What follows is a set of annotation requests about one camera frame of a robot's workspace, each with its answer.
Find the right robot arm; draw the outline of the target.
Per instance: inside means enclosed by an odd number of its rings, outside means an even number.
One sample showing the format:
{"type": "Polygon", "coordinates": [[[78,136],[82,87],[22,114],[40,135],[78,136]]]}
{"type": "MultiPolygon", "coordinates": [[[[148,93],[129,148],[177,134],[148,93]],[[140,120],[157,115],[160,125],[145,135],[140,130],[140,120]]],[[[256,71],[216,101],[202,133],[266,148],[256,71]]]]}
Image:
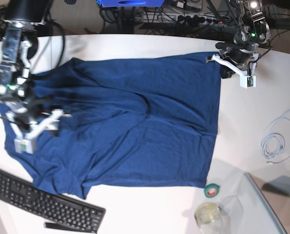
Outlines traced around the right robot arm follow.
{"type": "Polygon", "coordinates": [[[37,77],[31,74],[31,58],[39,43],[36,27],[47,23],[51,0],[11,0],[6,7],[7,26],[2,40],[0,61],[0,102],[10,108],[8,122],[20,138],[39,135],[40,130],[58,135],[62,109],[45,110],[50,95],[36,97],[33,88],[37,77]]]}

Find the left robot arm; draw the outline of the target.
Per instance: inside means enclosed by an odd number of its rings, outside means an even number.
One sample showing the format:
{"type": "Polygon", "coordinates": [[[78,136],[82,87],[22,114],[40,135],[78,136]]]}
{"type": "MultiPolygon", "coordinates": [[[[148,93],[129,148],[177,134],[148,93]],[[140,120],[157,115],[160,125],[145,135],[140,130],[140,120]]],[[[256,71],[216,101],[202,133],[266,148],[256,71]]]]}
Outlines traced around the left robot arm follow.
{"type": "Polygon", "coordinates": [[[227,6],[235,10],[232,15],[236,34],[232,42],[219,42],[216,48],[220,58],[246,75],[254,74],[258,58],[256,48],[270,39],[269,25],[262,10],[261,0],[227,0],[227,6]]]}

